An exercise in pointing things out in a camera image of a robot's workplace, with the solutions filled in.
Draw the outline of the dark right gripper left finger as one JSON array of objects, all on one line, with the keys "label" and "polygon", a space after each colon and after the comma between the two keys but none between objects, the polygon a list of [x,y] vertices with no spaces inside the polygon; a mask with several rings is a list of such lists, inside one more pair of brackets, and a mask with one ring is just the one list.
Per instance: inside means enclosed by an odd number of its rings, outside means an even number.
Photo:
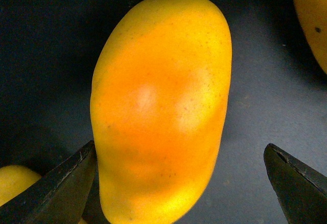
[{"label": "dark right gripper left finger", "polygon": [[94,141],[1,206],[1,223],[78,223],[94,181]]}]

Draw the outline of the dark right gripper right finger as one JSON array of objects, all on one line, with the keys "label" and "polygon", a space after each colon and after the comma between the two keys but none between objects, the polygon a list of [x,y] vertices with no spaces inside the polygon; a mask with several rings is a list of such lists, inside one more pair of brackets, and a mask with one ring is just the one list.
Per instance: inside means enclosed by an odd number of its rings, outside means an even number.
[{"label": "dark right gripper right finger", "polygon": [[326,176],[272,143],[264,162],[288,223],[326,223]]}]

